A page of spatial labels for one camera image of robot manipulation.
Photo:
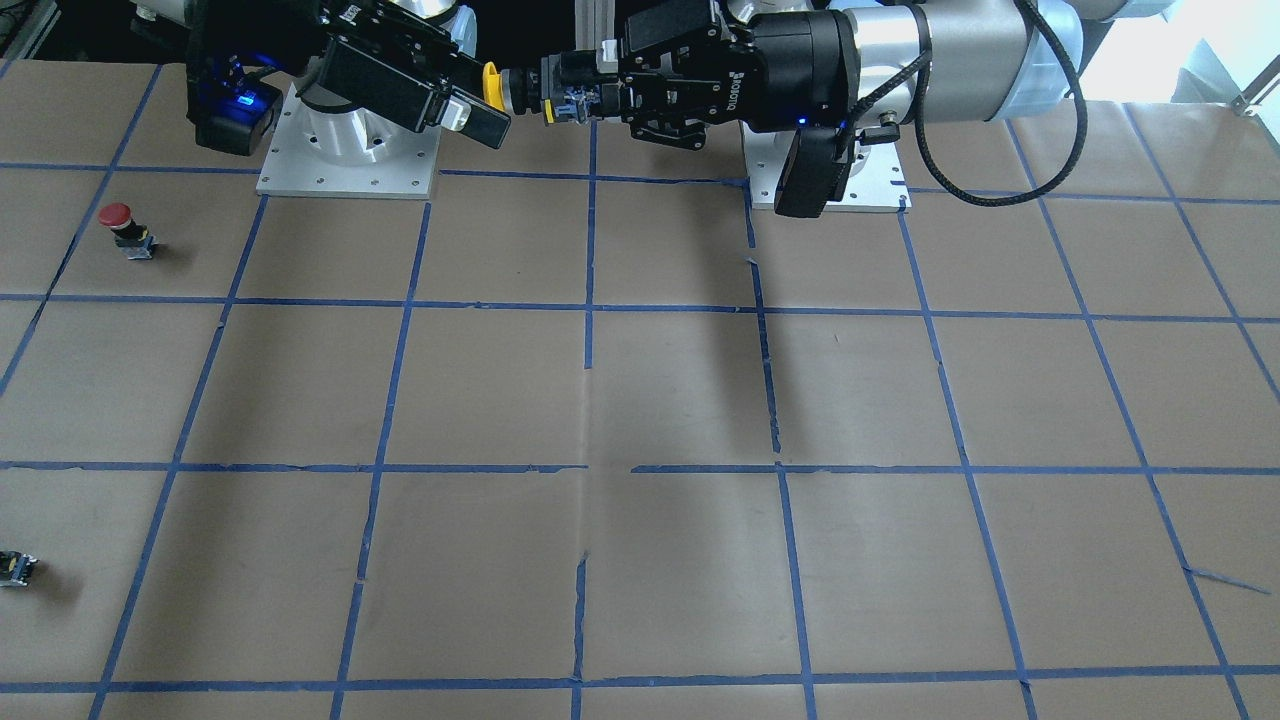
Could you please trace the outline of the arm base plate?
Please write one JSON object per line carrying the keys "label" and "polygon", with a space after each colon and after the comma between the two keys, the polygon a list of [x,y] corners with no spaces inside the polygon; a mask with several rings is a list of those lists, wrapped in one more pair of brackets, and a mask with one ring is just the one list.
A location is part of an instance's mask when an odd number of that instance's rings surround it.
{"label": "arm base plate", "polygon": [[429,200],[442,129],[412,132],[357,109],[321,113],[285,92],[256,183],[260,195]]}
{"label": "arm base plate", "polygon": [[844,145],[842,127],[801,118],[790,131],[758,133],[742,124],[751,206],[781,217],[823,211],[901,213],[911,208],[896,142],[895,110],[872,111]]}

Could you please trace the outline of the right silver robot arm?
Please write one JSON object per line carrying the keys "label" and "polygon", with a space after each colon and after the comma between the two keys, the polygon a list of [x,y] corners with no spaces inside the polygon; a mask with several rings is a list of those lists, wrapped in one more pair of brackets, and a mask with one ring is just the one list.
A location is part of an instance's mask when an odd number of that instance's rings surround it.
{"label": "right silver robot arm", "polygon": [[484,64],[445,22],[456,6],[394,1],[137,1],[138,22],[186,29],[187,118],[196,142],[256,152],[282,115],[280,72],[323,111],[367,110],[410,132],[443,127],[489,149],[511,118],[483,86]]}

